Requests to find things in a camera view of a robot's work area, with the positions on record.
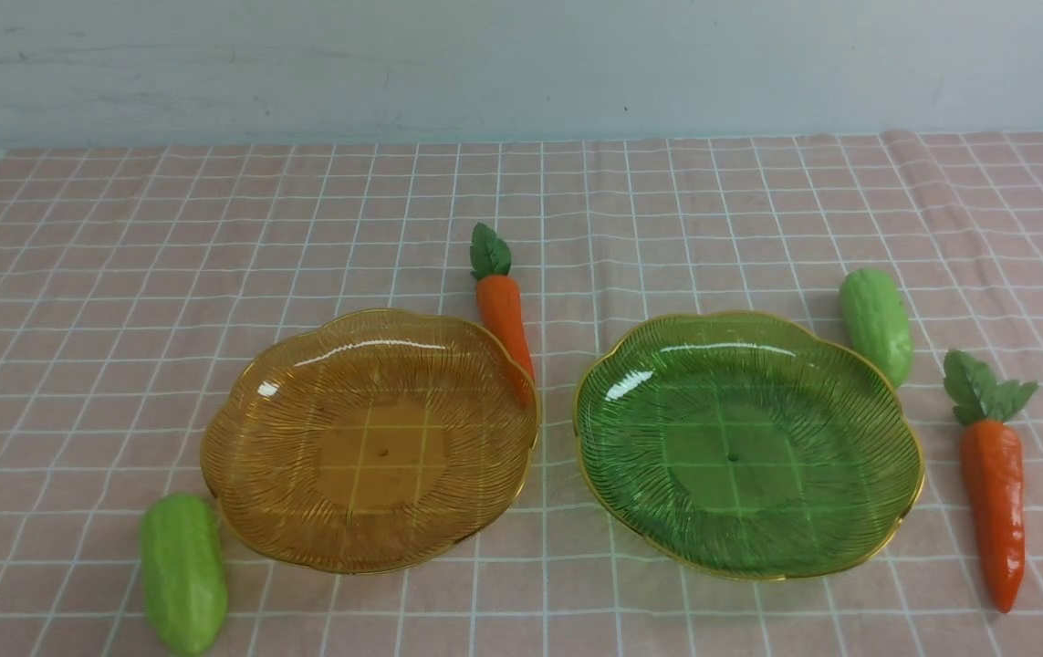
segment green leaf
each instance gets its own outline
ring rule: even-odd
[[[505,240],[496,236],[495,229],[478,222],[471,229],[468,259],[471,261],[471,277],[480,281],[486,275],[508,275],[513,265],[513,251]]]
[[[943,359],[943,387],[955,408],[955,419],[965,428],[992,417],[996,410],[996,374],[984,361],[959,349],[948,350]]]
[[[997,383],[991,366],[970,354],[948,350],[943,359],[943,387],[955,406],[955,419],[965,428],[980,420],[1012,420],[1036,394],[1035,382],[1012,379]]]
[[[951,412],[964,428],[970,428],[976,421],[984,420],[984,412],[980,411],[979,407],[954,406],[951,408]]]
[[[1019,383],[1019,382],[1004,382],[1005,384],[1013,384],[1010,391],[1003,391],[1001,386],[1000,396],[1003,398],[1003,417],[1000,421],[1012,420],[1013,417],[1017,416],[1018,413],[1025,409],[1028,405],[1028,399],[1036,394],[1036,390],[1040,389],[1040,384],[1036,382]]]

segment cucumber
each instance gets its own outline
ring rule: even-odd
[[[199,496],[174,493],[141,519],[145,615],[175,654],[202,654],[229,610],[221,539],[213,511]]]
[[[893,387],[904,384],[915,342],[898,284],[883,270],[863,267],[846,275],[838,292],[854,350],[874,363]]]

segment tablecloth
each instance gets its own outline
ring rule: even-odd
[[[435,561],[338,578],[225,537],[213,656],[1043,656],[1043,132],[14,150],[0,161],[0,654],[146,657],[137,524],[204,494],[200,434],[251,357],[340,313],[476,317],[467,240],[513,246],[545,424],[520,498]],[[757,309],[845,340],[843,275],[883,267],[929,459],[887,550],[743,583],[663,557],[593,502],[573,391],[670,312]],[[942,355],[1041,390],[1029,565],[993,611]]]

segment green plate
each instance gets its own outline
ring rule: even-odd
[[[863,564],[923,486],[922,446],[882,374],[757,312],[639,324],[582,380],[574,428],[606,510],[726,578]]]

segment gold rim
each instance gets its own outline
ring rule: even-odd
[[[237,532],[237,528],[234,528],[233,524],[229,522],[228,518],[226,518],[226,516],[224,514],[224,511],[221,508],[220,495],[217,494],[217,490],[215,489],[215,486],[213,486],[212,482],[209,481],[209,475],[208,475],[208,471],[205,470],[205,467],[204,467],[205,445],[208,445],[208,428],[209,428],[209,425],[212,425],[214,423],[214,420],[216,420],[216,417],[218,415],[221,415],[225,411],[225,407],[228,406],[228,404],[229,404],[229,400],[226,399],[225,404],[223,404],[223,405],[221,405],[220,407],[217,408],[217,412],[213,415],[213,419],[210,420],[209,423],[205,425],[204,433],[200,437],[200,478],[203,479],[204,486],[209,489],[209,494],[213,495],[213,501],[216,504],[216,508],[217,508],[217,515],[220,516],[220,518],[221,518],[221,525],[223,525],[223,527],[225,527],[225,528],[228,528],[229,529],[229,533],[232,533],[233,536],[236,537],[237,540],[241,542],[241,544],[244,544],[245,548],[251,550],[252,552],[261,554],[262,557],[266,557],[267,559],[271,559],[273,561],[278,561],[278,562],[281,562],[281,564],[289,564],[289,565],[292,565],[292,566],[300,566],[301,568],[308,568],[310,570],[324,571],[325,574],[337,574],[337,575],[383,575],[383,574],[393,574],[393,571],[402,570],[402,569],[405,569],[405,568],[410,568],[410,566],[417,566],[419,564],[422,564],[422,562],[436,559],[437,557],[441,556],[445,552],[447,552],[447,551],[456,548],[456,545],[461,544],[463,541],[465,541],[467,539],[470,539],[470,537],[474,537],[478,533],[480,533],[481,531],[484,531],[484,529],[487,528],[488,525],[492,525],[494,521],[496,521],[496,519],[500,518],[501,515],[503,515],[505,513],[505,511],[508,511],[508,508],[512,507],[512,505],[516,502],[516,500],[518,498],[518,496],[522,495],[522,491],[525,490],[526,483],[529,482],[529,471],[533,469],[533,454],[534,454],[534,449],[536,449],[536,446],[537,446],[537,440],[538,440],[539,437],[541,437],[541,427],[542,427],[541,395],[539,395],[539,390],[537,388],[537,384],[534,383],[533,376],[529,376],[529,372],[525,369],[525,367],[522,367],[520,363],[517,363],[517,361],[514,361],[512,355],[510,355],[508,352],[508,349],[505,348],[505,345],[503,344],[503,342],[501,342],[496,338],[496,336],[494,336],[494,334],[492,334],[491,332],[489,332],[489,330],[484,328],[483,325],[477,324],[476,321],[469,321],[467,319],[463,319],[463,317],[456,317],[456,316],[450,316],[450,315],[422,315],[422,313],[412,312],[412,311],[408,311],[408,310],[393,309],[393,308],[372,308],[372,309],[364,309],[364,310],[358,310],[358,311],[355,311],[355,312],[345,313],[345,315],[340,315],[338,317],[335,317],[333,320],[328,321],[328,323],[321,324],[318,328],[313,328],[313,330],[311,330],[311,332],[304,332],[304,333],[293,334],[293,336],[284,338],[283,340],[278,340],[278,341],[274,342],[274,344],[270,345],[269,347],[264,348],[261,354],[258,354],[258,355],[256,355],[256,357],[253,357],[252,361],[249,361],[249,365],[246,365],[245,369],[242,369],[241,374],[237,375],[237,380],[235,380],[233,386],[229,387],[229,398],[234,398],[234,395],[237,394],[237,392],[240,391],[240,390],[238,390],[238,387],[241,386],[241,382],[242,382],[243,379],[245,379],[245,375],[247,373],[249,373],[249,371],[251,369],[253,369],[253,367],[258,366],[259,362],[262,362],[262,359],[264,357],[266,357],[266,355],[269,355],[271,352],[271,350],[274,350],[274,349],[281,347],[282,345],[285,344],[285,342],[287,342],[289,340],[298,340],[299,338],[305,338],[305,337],[309,337],[309,336],[317,336],[317,334],[324,333],[325,330],[328,330],[330,327],[330,325],[338,323],[338,321],[342,321],[342,320],[345,320],[345,319],[350,319],[350,318],[353,318],[355,316],[360,316],[360,315],[402,315],[402,316],[408,316],[408,317],[413,318],[413,319],[419,319],[419,320],[422,320],[422,321],[438,321],[438,320],[455,321],[455,323],[458,323],[460,325],[468,325],[468,327],[474,328],[475,333],[480,333],[481,336],[487,337],[488,340],[489,340],[489,345],[491,345],[491,348],[496,349],[498,352],[500,352],[500,355],[503,355],[503,357],[505,358],[505,362],[508,363],[509,367],[512,367],[512,369],[515,370],[515,373],[522,374],[522,379],[525,380],[526,386],[529,387],[530,392],[532,392],[532,394],[533,394],[533,405],[534,405],[533,406],[533,413],[534,413],[534,424],[536,425],[536,430],[534,432],[533,441],[530,441],[529,448],[526,449],[526,452],[527,452],[527,455],[526,455],[526,461],[527,461],[526,469],[525,469],[525,472],[522,475],[522,481],[520,481],[520,483],[517,484],[517,489],[516,489],[516,491],[514,491],[512,498],[509,500],[509,504],[505,505],[505,507],[503,508],[503,510],[501,510],[500,513],[498,513],[496,515],[493,515],[492,518],[488,518],[488,519],[484,520],[484,522],[481,522],[480,527],[476,528],[475,531],[471,531],[470,533],[466,534],[466,536],[460,536],[459,539],[456,539],[454,541],[445,542],[445,543],[437,545],[436,550],[432,550],[429,553],[426,553],[426,556],[422,556],[420,558],[416,558],[415,560],[412,560],[412,561],[404,562],[404,564],[394,565],[391,568],[383,568],[383,569],[374,569],[374,570],[371,570],[371,569],[367,569],[367,570],[349,570],[349,569],[325,570],[324,568],[316,568],[313,565],[298,564],[298,562],[290,561],[287,558],[274,557],[274,556],[271,556],[271,554],[266,554],[263,551],[254,549],[253,545],[250,544],[249,541],[246,541],[244,539],[244,537],[242,537],[241,534]]]
[[[651,323],[658,323],[658,321],[666,321],[672,319],[719,319],[722,317],[729,317],[729,316],[760,317],[760,318],[780,321],[781,324],[787,324],[791,325],[793,328],[798,330],[798,332],[804,334],[804,336],[809,340],[812,340],[814,342],[820,342],[822,345],[827,345],[830,348],[842,350],[842,352],[850,355],[850,357],[853,357],[854,359],[856,359],[856,361],[863,363],[863,365],[868,367],[868,369],[874,371],[875,374],[879,375],[880,382],[882,382],[887,390],[890,391],[890,396],[893,396],[893,398],[895,399],[895,404],[897,405],[898,416],[900,416],[901,424],[903,424],[906,428],[906,430],[909,432],[909,437],[912,437],[914,440],[915,449],[918,453],[918,484],[915,487],[915,494],[913,494],[912,498],[909,498],[909,503],[906,504],[906,508],[904,508],[904,510],[901,511],[900,514],[898,514],[897,518],[892,524],[892,527],[890,527],[890,530],[887,532],[887,536],[884,536],[882,540],[876,543],[874,550],[871,550],[871,552],[868,552],[857,560],[851,561],[849,564],[842,566],[842,568],[836,568],[834,570],[826,570],[822,573],[814,573],[808,575],[776,575],[776,577],[746,577],[746,575],[729,570],[709,568],[707,565],[694,564],[694,562],[688,561],[686,558],[681,558],[680,556],[678,556],[678,554],[675,554],[671,549],[668,549],[666,545],[661,544],[658,541],[655,541],[650,536],[647,536],[646,533],[638,531],[638,529],[632,528],[631,525],[623,518],[623,516],[617,514],[614,508],[610,507],[609,504],[606,504],[606,501],[603,498],[600,492],[598,492],[598,489],[597,487],[595,487],[595,484],[591,481],[590,476],[588,476],[587,473],[587,467],[585,467],[585,461],[582,455],[582,433],[580,432],[579,428],[579,400],[580,400],[580,395],[582,395],[582,390],[585,387],[585,383],[587,382],[588,378],[590,378],[590,375],[593,374],[593,371],[599,369],[605,361],[608,361],[609,359],[613,358],[614,355],[617,355],[617,352],[620,352],[620,350],[622,350],[622,348],[626,345],[626,341],[629,340],[634,333],[638,332],[638,330],[646,327],[646,325],[649,325]],[[574,412],[572,416],[572,424],[574,428],[574,440],[577,443],[575,445],[575,454],[577,455],[577,462],[579,462],[579,473],[582,475],[583,481],[587,483],[587,489],[590,489],[590,493],[595,496],[596,500],[598,500],[598,504],[601,504],[602,508],[605,508],[606,512],[608,512],[611,516],[613,516],[614,519],[618,520],[623,525],[623,527],[631,530],[631,532],[633,532],[635,536],[641,537],[641,539],[649,542],[652,545],[652,548],[658,550],[659,552],[662,552],[663,554],[666,554],[668,557],[671,557],[676,562],[679,562],[679,564],[683,564],[684,566],[688,566],[689,568],[699,570],[701,571],[701,574],[714,575],[714,577],[726,580],[738,580],[738,581],[749,581],[749,582],[779,582],[784,580],[810,580],[816,578],[825,578],[828,577],[829,575],[835,575],[839,573],[843,574],[843,571],[849,570],[851,568],[856,568],[856,566],[860,566],[862,564],[866,564],[867,561],[874,559],[874,557],[877,556],[877,554],[882,552],[886,549],[886,545],[890,544],[890,541],[894,540],[895,534],[898,533],[898,529],[901,528],[901,521],[903,521],[906,518],[906,515],[908,515],[909,511],[913,510],[915,504],[918,503],[919,495],[923,494],[923,486],[926,481],[926,455],[923,453],[922,441],[918,440],[918,433],[915,432],[913,425],[909,424],[909,419],[906,419],[906,414],[903,412],[903,406],[901,406],[901,399],[898,397],[898,392],[896,388],[893,387],[887,375],[882,373],[882,370],[875,367],[874,363],[867,361],[867,359],[864,358],[860,354],[855,352],[854,349],[851,349],[844,345],[839,345],[836,344],[836,342],[830,342],[829,340],[825,340],[824,338],[818,337],[816,333],[809,332],[809,330],[805,328],[803,325],[797,324],[795,323],[795,321],[784,319],[784,317],[772,315],[772,313],[768,312],[759,312],[755,310],[745,310],[745,311],[725,310],[721,312],[710,312],[710,313],[676,312],[676,313],[671,313],[671,315],[651,317],[651,319],[640,321],[640,323],[635,324],[634,327],[630,328],[627,333],[623,334],[623,337],[617,340],[614,346],[611,347],[611,349],[609,349],[608,352],[606,352],[602,358],[598,359],[598,361],[596,361],[593,365],[590,366],[590,368],[587,369],[587,371],[585,371],[585,374],[583,374],[582,378],[579,379],[579,386],[577,386],[576,390],[574,391],[573,408]]]

